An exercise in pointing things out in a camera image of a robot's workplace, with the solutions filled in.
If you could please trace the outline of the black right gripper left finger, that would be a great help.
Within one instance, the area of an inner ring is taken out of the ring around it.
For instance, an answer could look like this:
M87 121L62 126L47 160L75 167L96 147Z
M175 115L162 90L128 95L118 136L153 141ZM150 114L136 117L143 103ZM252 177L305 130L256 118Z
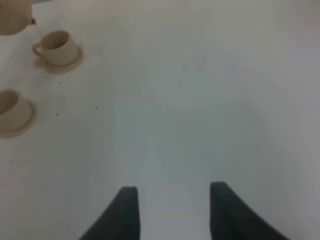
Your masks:
M123 187L82 240L139 240L141 219L137 187Z

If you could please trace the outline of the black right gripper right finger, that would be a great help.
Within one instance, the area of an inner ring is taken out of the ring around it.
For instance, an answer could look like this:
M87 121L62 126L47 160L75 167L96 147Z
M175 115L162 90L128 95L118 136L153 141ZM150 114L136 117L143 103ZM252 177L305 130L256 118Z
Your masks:
M210 185L210 233L213 240L287 239L224 182Z

